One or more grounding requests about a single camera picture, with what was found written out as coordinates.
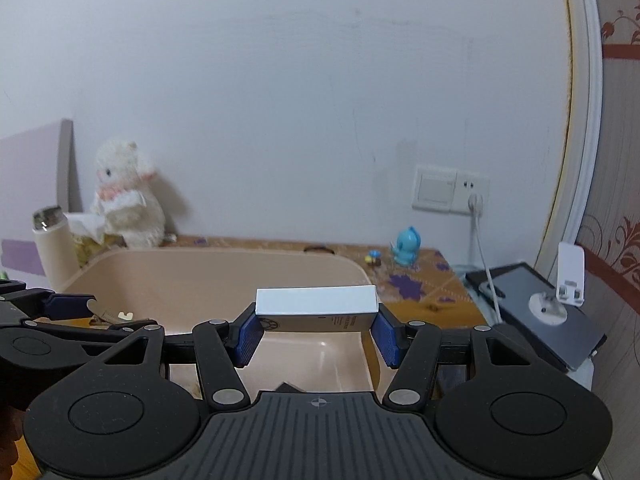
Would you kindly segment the small black box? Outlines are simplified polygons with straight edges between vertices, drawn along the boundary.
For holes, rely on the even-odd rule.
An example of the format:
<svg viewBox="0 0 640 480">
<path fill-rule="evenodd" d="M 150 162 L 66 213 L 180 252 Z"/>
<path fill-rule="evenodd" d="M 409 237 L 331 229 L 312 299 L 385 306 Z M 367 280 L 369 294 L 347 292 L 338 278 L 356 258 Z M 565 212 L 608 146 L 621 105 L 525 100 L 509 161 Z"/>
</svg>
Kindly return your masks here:
<svg viewBox="0 0 640 480">
<path fill-rule="evenodd" d="M 281 382 L 277 388 L 274 389 L 277 393 L 304 393 L 304 390 L 299 389 L 288 382 Z"/>
</svg>

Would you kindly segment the blue figurine toy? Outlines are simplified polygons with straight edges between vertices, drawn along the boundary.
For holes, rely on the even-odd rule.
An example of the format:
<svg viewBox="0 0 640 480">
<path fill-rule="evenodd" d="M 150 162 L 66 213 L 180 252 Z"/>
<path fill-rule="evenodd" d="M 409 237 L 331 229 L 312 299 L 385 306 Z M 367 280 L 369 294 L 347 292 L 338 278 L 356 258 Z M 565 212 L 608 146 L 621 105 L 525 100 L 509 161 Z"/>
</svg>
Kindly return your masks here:
<svg viewBox="0 0 640 480">
<path fill-rule="evenodd" d="M 409 226 L 407 229 L 400 231 L 390 250 L 393 254 L 394 261 L 398 266 L 410 268 L 416 263 L 421 248 L 421 237 L 419 232 Z"/>
</svg>

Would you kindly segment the small colourful toy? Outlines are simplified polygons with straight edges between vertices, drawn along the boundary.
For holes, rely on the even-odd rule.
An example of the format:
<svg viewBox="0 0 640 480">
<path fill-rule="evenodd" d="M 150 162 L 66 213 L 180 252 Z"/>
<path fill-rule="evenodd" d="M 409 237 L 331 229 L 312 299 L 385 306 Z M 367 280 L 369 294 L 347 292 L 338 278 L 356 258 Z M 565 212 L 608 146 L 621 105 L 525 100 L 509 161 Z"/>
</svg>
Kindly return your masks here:
<svg viewBox="0 0 640 480">
<path fill-rule="evenodd" d="M 367 266 L 372 266 L 372 268 L 382 266 L 382 252 L 377 249 L 369 250 L 367 255 L 364 256 L 364 262 Z"/>
</svg>

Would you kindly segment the tissue box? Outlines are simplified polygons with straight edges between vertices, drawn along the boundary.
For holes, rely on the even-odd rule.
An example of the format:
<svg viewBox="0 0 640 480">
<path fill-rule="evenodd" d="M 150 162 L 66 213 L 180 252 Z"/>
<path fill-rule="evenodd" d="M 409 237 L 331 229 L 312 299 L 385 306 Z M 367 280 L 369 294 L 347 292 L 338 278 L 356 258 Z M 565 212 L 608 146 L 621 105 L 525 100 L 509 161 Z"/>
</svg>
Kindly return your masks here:
<svg viewBox="0 0 640 480">
<path fill-rule="evenodd" d="M 99 214 L 68 212 L 66 219 L 80 266 L 86 266 L 104 252 L 126 246 L 120 235 L 106 232 L 105 219 Z"/>
</svg>

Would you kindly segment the white wall switch socket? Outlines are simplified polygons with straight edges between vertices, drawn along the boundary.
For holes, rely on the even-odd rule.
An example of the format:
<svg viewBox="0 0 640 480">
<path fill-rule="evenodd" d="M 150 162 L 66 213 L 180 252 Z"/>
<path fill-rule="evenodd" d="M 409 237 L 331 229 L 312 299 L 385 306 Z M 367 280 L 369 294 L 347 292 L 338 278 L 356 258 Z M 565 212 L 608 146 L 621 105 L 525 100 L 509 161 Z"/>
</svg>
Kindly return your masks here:
<svg viewBox="0 0 640 480">
<path fill-rule="evenodd" d="M 477 172 L 439 166 L 416 166 L 411 206 L 415 210 L 443 214 L 473 213 L 470 203 L 480 212 L 488 202 L 490 180 Z"/>
</svg>

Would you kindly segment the white rectangular box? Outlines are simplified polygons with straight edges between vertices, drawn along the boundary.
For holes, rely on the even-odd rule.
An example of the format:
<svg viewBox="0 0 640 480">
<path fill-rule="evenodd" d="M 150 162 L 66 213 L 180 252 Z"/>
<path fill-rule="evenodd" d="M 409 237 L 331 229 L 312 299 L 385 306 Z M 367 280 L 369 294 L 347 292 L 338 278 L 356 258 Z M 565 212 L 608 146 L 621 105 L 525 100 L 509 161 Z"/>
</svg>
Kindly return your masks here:
<svg viewBox="0 0 640 480">
<path fill-rule="evenodd" d="M 378 315 L 378 293 L 374 285 L 264 288 L 255 313 L 270 332 L 363 332 Z"/>
</svg>

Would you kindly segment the wooden hair clip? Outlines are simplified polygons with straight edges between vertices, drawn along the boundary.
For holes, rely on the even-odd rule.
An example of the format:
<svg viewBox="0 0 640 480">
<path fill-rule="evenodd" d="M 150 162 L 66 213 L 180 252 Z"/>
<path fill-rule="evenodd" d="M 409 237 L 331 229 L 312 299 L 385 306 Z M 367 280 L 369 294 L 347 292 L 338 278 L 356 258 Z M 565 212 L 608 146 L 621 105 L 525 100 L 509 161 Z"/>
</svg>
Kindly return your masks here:
<svg viewBox="0 0 640 480">
<path fill-rule="evenodd" d="M 109 328 L 110 330 L 134 332 L 143 326 L 156 323 L 155 320 L 150 320 L 149 318 L 135 318 L 132 312 L 109 309 L 95 299 L 87 301 L 87 309 L 91 313 L 91 325 Z"/>
</svg>

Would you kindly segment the cream thermos bottle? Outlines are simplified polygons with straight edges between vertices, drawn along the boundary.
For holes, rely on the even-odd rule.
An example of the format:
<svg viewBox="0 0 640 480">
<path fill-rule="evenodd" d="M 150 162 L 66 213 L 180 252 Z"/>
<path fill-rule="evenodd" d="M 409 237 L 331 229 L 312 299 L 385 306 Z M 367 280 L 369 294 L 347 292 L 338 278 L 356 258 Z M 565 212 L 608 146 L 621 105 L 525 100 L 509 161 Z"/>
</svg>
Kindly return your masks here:
<svg viewBox="0 0 640 480">
<path fill-rule="evenodd" d="M 62 287 L 79 263 L 70 225 L 60 206 L 49 206 L 32 214 L 32 232 L 44 274 L 53 288 Z"/>
</svg>

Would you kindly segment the white plush sheep toy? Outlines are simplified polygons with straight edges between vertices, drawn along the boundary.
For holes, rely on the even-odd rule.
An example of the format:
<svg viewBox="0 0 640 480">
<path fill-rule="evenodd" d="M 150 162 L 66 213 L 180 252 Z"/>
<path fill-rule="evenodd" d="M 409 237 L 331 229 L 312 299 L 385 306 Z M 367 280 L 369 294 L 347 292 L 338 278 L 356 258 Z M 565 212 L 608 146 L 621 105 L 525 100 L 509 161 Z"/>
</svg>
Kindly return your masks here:
<svg viewBox="0 0 640 480">
<path fill-rule="evenodd" d="M 104 232 L 129 248 L 160 246 L 165 215 L 152 190 L 157 172 L 134 141 L 109 140 L 96 152 L 96 192 L 91 210 Z"/>
</svg>

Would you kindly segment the white phone stand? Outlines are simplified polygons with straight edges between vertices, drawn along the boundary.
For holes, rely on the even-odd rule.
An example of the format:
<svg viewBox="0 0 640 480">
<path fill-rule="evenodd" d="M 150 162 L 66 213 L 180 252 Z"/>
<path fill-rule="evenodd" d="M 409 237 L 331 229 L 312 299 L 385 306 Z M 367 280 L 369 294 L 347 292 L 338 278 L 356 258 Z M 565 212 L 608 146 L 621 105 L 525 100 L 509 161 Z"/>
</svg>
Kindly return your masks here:
<svg viewBox="0 0 640 480">
<path fill-rule="evenodd" d="M 538 322 L 560 326 L 585 302 L 586 265 L 584 250 L 561 242 L 556 259 L 556 284 L 553 292 L 536 292 L 529 298 L 530 313 Z"/>
</svg>

